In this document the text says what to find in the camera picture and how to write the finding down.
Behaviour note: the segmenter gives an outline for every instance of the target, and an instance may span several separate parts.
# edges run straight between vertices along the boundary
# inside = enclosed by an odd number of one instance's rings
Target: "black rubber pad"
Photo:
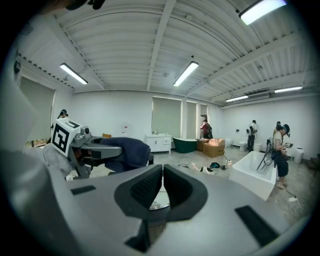
[[[278,234],[250,206],[235,209],[235,212],[263,247],[278,237]]]
[[[92,186],[92,185],[90,185],[90,186],[82,186],[82,187],[71,189],[71,193],[75,196],[75,195],[87,193],[87,192],[95,190],[95,189],[96,189],[96,187]]]

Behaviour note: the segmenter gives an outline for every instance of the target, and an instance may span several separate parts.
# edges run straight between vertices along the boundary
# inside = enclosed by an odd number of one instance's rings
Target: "gray plastic panel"
[[[114,194],[117,187],[152,169],[162,169],[161,165],[149,165],[143,168],[89,179],[67,182],[69,189],[92,185],[96,189],[75,195],[74,198],[83,211],[96,224],[113,238],[125,243],[139,233],[142,220],[126,216],[117,205]]]
[[[207,173],[171,166],[203,183],[208,198],[192,219],[168,222],[148,255],[232,256],[260,249],[256,239],[235,212],[236,208],[243,206],[254,209],[278,234],[289,228],[280,212],[245,187]]]

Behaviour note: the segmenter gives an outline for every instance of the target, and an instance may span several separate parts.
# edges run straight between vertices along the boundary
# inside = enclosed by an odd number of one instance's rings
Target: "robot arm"
[[[122,154],[120,146],[102,145],[103,137],[92,136],[89,127],[60,118],[55,121],[52,145],[76,170],[78,179],[89,178],[95,166]]]

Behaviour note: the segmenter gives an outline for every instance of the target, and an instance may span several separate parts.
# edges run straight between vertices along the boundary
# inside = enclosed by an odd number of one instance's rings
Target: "green bathtub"
[[[196,150],[197,140],[188,138],[173,138],[174,146],[177,152],[185,154]]]

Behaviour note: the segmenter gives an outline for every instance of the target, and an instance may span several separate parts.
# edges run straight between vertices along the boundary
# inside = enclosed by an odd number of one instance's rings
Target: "bathroom vanity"
[[[157,135],[146,135],[146,144],[150,146],[151,152],[169,151],[171,154],[171,138],[167,133]]]

